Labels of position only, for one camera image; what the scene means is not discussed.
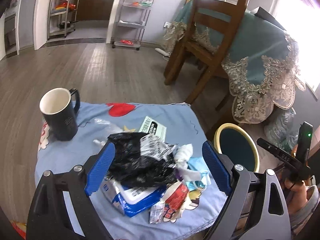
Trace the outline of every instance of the yellow trash can rim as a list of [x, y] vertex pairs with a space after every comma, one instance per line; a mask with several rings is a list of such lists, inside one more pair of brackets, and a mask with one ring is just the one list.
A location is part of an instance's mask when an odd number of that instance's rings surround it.
[[258, 150], [257, 150], [257, 147], [256, 147], [254, 141], [252, 140], [250, 135], [245, 130], [243, 130], [241, 127], [239, 127], [233, 123], [224, 123], [216, 130], [216, 132], [214, 134], [214, 138], [213, 138], [213, 144], [214, 144], [214, 147], [217, 149], [218, 153], [222, 154], [221, 147], [220, 147], [220, 134], [221, 134], [222, 130], [227, 129], [227, 128], [234, 129], [234, 130], [238, 131], [247, 139], [247, 141], [252, 149], [253, 155], [254, 155], [255, 166], [254, 166], [253, 172], [259, 172], [260, 159], [259, 159]]

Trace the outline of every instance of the electrical outlet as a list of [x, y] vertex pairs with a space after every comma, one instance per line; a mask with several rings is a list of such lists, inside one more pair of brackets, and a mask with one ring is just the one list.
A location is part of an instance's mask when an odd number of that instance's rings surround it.
[[170, 25], [171, 25], [171, 23], [165, 22], [163, 27], [169, 29], [169, 28], [170, 28]]

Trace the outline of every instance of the blue face mask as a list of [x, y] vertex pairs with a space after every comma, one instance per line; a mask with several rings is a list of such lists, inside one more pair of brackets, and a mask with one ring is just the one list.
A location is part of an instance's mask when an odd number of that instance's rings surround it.
[[205, 190], [207, 185], [211, 184], [211, 181], [209, 177], [209, 169], [204, 159], [202, 157], [190, 158], [188, 161], [188, 166], [190, 170], [199, 171], [201, 177], [201, 180], [186, 182], [186, 186], [188, 187], [189, 191], [195, 189]]

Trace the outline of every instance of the blue gripper pad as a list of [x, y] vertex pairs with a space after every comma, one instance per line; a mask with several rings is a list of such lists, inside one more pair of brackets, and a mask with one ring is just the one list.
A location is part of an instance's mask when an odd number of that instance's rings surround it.
[[109, 143], [91, 168], [90, 172], [87, 174], [87, 185], [84, 188], [84, 192], [87, 196], [91, 196], [93, 192], [96, 192], [99, 189], [100, 184], [107, 174], [113, 158], [115, 157], [115, 152], [115, 145], [113, 143]]
[[229, 196], [232, 191], [230, 174], [228, 173], [228, 171], [218, 158], [217, 153], [208, 141], [204, 142], [202, 145], [202, 156], [219, 190]]

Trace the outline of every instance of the wet wipes package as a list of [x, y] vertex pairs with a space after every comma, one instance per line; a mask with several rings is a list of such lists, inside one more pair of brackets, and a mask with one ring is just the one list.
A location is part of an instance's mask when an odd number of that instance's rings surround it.
[[112, 205], [128, 217], [152, 207], [159, 202], [166, 191], [166, 186], [129, 188], [108, 178], [103, 179], [100, 188]]

